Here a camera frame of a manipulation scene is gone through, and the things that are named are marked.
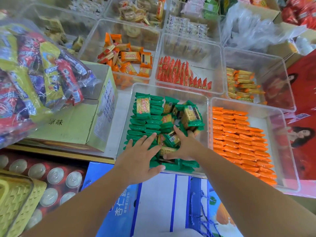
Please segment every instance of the barcode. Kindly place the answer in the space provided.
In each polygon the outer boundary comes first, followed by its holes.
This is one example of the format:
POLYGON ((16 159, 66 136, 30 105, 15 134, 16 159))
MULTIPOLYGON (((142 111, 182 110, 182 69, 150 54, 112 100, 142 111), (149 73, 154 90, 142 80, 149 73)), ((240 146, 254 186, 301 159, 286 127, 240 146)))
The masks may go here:
POLYGON ((80 65, 79 63, 77 63, 75 65, 75 68, 76 68, 76 70, 78 71, 79 74, 82 74, 82 75, 86 75, 87 74, 86 69, 82 65, 80 65))
POLYGON ((73 97, 74 97, 75 103, 78 103, 78 102, 81 101, 81 99, 80 99, 80 94, 79 94, 78 91, 73 92, 72 95, 73 95, 73 97))

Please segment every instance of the forearm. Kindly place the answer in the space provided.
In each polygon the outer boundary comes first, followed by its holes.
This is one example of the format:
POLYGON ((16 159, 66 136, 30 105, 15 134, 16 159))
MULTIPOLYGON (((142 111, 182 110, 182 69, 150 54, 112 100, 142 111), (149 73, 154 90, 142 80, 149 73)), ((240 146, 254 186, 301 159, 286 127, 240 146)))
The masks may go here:
POLYGON ((95 236, 108 211, 128 187, 124 173, 112 169, 47 215, 23 237, 95 236))
POLYGON ((316 216, 210 149, 194 159, 245 237, 315 236, 316 216))

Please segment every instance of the can top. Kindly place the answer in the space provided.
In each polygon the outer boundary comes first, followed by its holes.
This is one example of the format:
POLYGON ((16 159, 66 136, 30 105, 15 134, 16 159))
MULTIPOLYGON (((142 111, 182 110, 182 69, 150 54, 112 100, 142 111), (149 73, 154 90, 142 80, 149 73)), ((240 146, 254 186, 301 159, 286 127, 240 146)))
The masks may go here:
POLYGON ((69 200, 69 199, 70 199, 71 197, 73 197, 74 195, 76 195, 76 193, 74 193, 74 192, 68 192, 68 193, 64 194, 64 195, 61 197, 59 204, 65 203, 67 200, 69 200))
POLYGON ((6 155, 0 155, 0 169, 3 169, 9 163, 9 158, 6 155))
POLYGON ((27 162, 25 159, 17 159, 14 161, 10 167, 9 171, 13 171, 18 174, 22 174, 27 168, 27 162))
POLYGON ((76 188, 81 184, 82 175, 78 171, 71 172, 66 179, 66 185, 69 188, 76 188))
POLYGON ((47 181, 50 184, 57 184, 63 179, 64 174, 65 172, 62 168, 53 168, 47 175, 47 181))
POLYGON ((25 230, 32 228, 34 225, 40 222, 42 218, 43 218, 42 212, 39 209, 35 209, 30 220, 25 226, 25 230))
POLYGON ((41 200, 39 201, 39 203, 43 207, 48 207, 48 206, 51 206, 53 203, 55 203, 57 198, 58 198, 58 191, 55 188, 49 188, 44 191, 44 194, 41 200))
POLYGON ((28 170, 28 176, 34 179, 40 179, 46 172, 46 167, 42 163, 32 165, 28 170))

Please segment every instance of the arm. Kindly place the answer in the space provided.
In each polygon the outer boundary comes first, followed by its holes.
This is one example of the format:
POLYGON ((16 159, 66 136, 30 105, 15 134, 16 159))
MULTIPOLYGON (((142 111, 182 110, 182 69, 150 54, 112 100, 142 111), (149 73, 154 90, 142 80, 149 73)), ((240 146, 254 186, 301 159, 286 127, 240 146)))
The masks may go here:
POLYGON ((174 127, 181 141, 178 151, 165 159, 193 158, 205 170, 244 237, 316 236, 316 216, 294 200, 229 162, 174 127))
POLYGON ((96 236, 108 211, 130 184, 144 182, 165 169, 160 165, 149 170, 150 159, 161 148, 148 150, 155 137, 156 133, 148 139, 143 136, 133 147, 130 140, 112 170, 47 215, 23 237, 40 237, 43 233, 45 237, 96 236))

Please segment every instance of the plastic bag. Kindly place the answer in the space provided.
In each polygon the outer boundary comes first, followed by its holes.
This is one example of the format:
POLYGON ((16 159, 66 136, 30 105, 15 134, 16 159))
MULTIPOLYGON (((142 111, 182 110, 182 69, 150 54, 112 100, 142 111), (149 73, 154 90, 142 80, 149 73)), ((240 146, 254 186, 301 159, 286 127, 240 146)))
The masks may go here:
POLYGON ((82 87, 100 81, 29 20, 0 21, 0 148, 26 137, 82 87))
POLYGON ((221 22, 223 46, 261 53, 266 53, 269 45, 283 43, 306 30, 306 26, 298 26, 284 32, 280 25, 269 19, 260 20, 259 15, 252 14, 239 3, 228 10, 221 22))

